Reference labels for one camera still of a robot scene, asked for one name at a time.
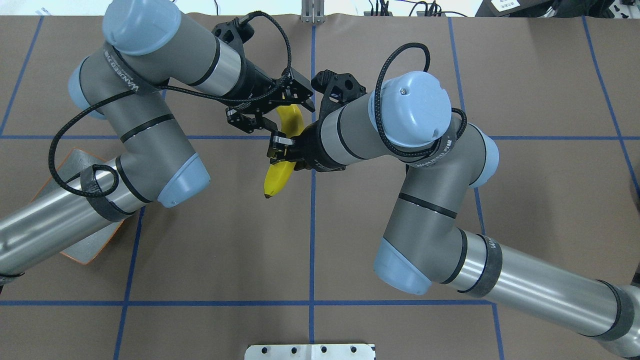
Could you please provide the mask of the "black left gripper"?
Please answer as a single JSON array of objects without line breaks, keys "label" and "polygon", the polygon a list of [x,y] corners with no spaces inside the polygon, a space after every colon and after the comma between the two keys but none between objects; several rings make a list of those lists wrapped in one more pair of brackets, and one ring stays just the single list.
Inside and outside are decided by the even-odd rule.
[{"label": "black left gripper", "polygon": [[311,100],[314,90],[310,80],[294,68],[284,70],[279,79],[269,78],[257,67],[253,74],[257,84],[249,96],[244,96],[247,101],[237,104],[225,101],[229,125],[245,133],[253,133],[254,130],[278,132],[278,125],[265,114],[288,105],[300,105],[312,113],[316,111]]}]

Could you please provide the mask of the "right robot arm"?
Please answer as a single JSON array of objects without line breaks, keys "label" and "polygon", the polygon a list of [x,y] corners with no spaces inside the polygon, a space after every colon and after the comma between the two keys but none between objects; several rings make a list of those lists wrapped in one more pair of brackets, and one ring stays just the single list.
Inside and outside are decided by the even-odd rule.
[{"label": "right robot arm", "polygon": [[373,264],[380,280],[413,296],[449,286],[639,358],[638,285],[590,279],[457,225],[468,193],[482,207],[479,189],[500,154],[434,75],[409,71],[368,91],[351,74],[326,69],[290,80],[285,101],[313,111],[314,92],[323,95],[317,120],[282,136],[280,161],[319,172],[381,157],[406,166]]}]

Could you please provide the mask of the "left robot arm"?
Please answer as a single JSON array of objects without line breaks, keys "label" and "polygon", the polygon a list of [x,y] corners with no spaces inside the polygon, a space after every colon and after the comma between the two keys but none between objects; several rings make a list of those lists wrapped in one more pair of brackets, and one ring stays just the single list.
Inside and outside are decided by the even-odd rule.
[{"label": "left robot arm", "polygon": [[[54,187],[1,219],[1,284],[153,202],[172,208],[211,183],[201,155],[162,92],[226,107],[242,132],[268,130],[274,160],[293,142],[266,116],[286,106],[314,111],[310,79],[292,65],[290,39],[257,10],[206,29],[169,0],[113,0],[103,43],[68,80],[79,112],[50,139]],[[57,152],[85,117],[106,121],[122,152],[62,175]]]}]

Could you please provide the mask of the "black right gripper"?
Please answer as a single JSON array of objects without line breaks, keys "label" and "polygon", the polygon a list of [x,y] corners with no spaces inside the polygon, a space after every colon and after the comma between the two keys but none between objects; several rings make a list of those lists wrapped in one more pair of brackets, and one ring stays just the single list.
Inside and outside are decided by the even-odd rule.
[{"label": "black right gripper", "polygon": [[346,170],[344,164],[333,160],[325,150],[321,122],[311,123],[301,134],[292,138],[286,137],[281,131],[272,131],[270,149],[268,158],[271,165],[292,160],[295,162],[294,171],[315,170],[318,173],[329,173]]}]

